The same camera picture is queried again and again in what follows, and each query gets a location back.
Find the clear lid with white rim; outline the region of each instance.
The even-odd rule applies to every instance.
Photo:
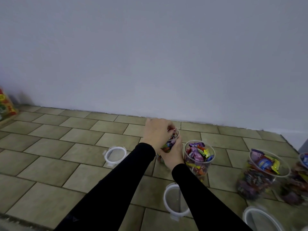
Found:
[[[171,183],[166,187],[163,201],[170,212],[170,218],[179,221],[180,217],[187,216],[190,212],[178,184]]]
[[[103,155],[108,166],[114,166],[121,163],[121,161],[127,156],[125,147],[110,147],[108,151],[104,151]]]
[[[253,231],[284,231],[280,222],[266,209],[250,206],[243,212],[243,221]]]

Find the wall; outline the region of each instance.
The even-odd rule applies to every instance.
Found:
[[[308,0],[2,0],[21,103],[308,133]]]

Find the hand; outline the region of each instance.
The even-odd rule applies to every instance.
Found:
[[[170,139],[174,128],[172,121],[147,118],[142,143],[150,144],[157,152]]]
[[[163,158],[165,165],[172,171],[178,164],[184,163],[182,137],[179,135],[169,153],[159,149],[157,152]]]

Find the person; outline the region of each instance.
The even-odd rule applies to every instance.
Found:
[[[169,153],[160,148],[172,135],[174,124],[165,119],[147,119],[144,138],[135,149],[86,194],[59,223],[60,230],[118,230],[136,188],[156,153],[159,153],[178,183],[199,230],[251,230],[235,213],[210,192],[184,164],[179,136]]]

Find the black long-sleeve shirt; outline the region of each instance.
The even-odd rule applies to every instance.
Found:
[[[120,164],[83,197],[60,222],[55,231],[102,230],[103,226],[108,231],[118,230],[136,188],[154,157],[155,150],[151,145],[139,143]],[[172,170],[172,177],[178,183],[199,230],[227,230],[230,227],[236,230],[251,230],[212,194],[185,164],[175,166]],[[196,193],[199,199],[192,196]],[[210,227],[205,220],[214,226]]]

